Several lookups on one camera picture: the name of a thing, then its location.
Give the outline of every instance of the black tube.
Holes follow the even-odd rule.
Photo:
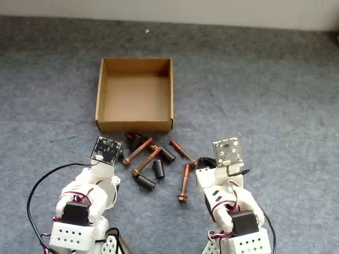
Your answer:
[[[172,163],[175,160],[175,156],[166,148],[161,147],[161,156],[168,162]]]
[[[159,159],[153,162],[153,170],[157,179],[163,179],[165,177],[163,162]]]
[[[155,187],[155,182],[149,180],[147,177],[139,175],[135,177],[136,182],[145,189],[148,189],[150,192],[153,191]]]
[[[140,146],[141,142],[142,136],[139,134],[135,134],[129,145],[129,149],[131,150],[131,152],[134,152]]]

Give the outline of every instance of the white wire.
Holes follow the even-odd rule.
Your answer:
[[[229,187],[232,188],[232,191],[233,193],[235,194],[236,192],[234,191],[234,188],[233,188],[233,185],[231,185],[230,183],[234,184],[235,186],[237,187],[240,187],[235,181],[232,181],[232,180],[228,180],[227,181],[227,184],[229,185]],[[235,199],[235,204],[234,204],[234,207],[237,208],[238,207],[238,197],[236,196],[236,199]]]

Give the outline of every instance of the cardboard box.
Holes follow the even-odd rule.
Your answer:
[[[169,58],[103,58],[95,121],[101,131],[170,131],[173,69]]]

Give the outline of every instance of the circuit board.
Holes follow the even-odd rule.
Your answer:
[[[225,167],[243,162],[240,144],[237,138],[224,139],[213,142],[217,167]]]
[[[91,159],[114,166],[122,144],[123,142],[120,140],[99,136],[93,148]]]

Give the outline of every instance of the long bolt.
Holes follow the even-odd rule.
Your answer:
[[[138,167],[132,170],[133,176],[139,176],[140,172],[149,164],[154,157],[156,157],[161,152],[161,147],[158,147],[154,152],[151,153]]]
[[[133,134],[127,133],[126,134],[126,138],[128,139],[133,139]],[[155,151],[159,146],[155,145],[155,144],[149,144],[148,148],[151,149],[152,151]]]
[[[192,167],[192,164],[186,164],[185,165],[185,170],[184,170],[184,177],[182,179],[182,184],[181,184],[181,191],[180,194],[178,195],[178,201],[180,203],[185,203],[187,200],[187,185],[189,182],[189,173],[190,169]]]
[[[151,144],[151,142],[153,141],[153,138],[149,138],[148,140],[146,140],[145,143],[143,143],[141,146],[139,146],[133,153],[131,153],[130,156],[128,156],[127,158],[124,158],[122,160],[122,163],[124,165],[131,165],[131,160],[138,155],[141,151],[143,151],[149,144]]]
[[[180,153],[183,157],[187,158],[191,163],[194,163],[195,160],[183,149],[177,142],[171,140],[170,144],[174,147],[174,149]]]

